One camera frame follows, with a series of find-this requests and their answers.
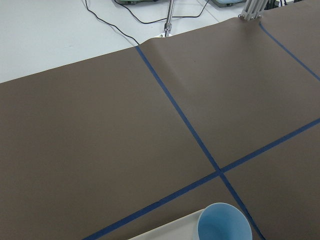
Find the brown paper table mat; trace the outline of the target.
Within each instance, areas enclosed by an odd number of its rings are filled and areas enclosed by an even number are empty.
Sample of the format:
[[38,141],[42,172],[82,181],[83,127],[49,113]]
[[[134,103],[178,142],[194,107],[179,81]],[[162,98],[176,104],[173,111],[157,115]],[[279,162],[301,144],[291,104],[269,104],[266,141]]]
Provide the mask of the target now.
[[320,237],[320,3],[0,85],[0,237],[125,240],[211,203]]

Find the metal rod with stand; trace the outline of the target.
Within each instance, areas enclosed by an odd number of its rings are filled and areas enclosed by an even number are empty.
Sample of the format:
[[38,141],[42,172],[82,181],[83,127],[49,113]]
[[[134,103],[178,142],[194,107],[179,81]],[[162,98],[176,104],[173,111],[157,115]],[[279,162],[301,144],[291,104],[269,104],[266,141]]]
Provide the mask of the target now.
[[176,2],[175,0],[169,1],[169,7],[168,7],[166,21],[164,24],[163,33],[156,35],[155,36],[156,38],[168,38],[172,36],[171,30],[172,30],[172,19],[174,15],[175,2]]

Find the white plastic tray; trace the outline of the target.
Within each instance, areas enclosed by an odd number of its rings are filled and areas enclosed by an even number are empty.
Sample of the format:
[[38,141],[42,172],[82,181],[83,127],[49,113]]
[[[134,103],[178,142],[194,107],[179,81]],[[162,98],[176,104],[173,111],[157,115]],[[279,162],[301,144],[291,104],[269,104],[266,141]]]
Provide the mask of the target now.
[[131,240],[193,240],[197,221],[204,209],[137,235]]

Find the aluminium frame post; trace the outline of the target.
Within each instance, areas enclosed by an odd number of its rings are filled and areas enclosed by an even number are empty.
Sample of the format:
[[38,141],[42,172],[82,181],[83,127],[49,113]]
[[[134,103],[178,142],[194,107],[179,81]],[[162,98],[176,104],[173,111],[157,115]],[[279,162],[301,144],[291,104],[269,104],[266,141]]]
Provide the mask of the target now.
[[245,21],[260,18],[268,0],[247,0],[238,17]]

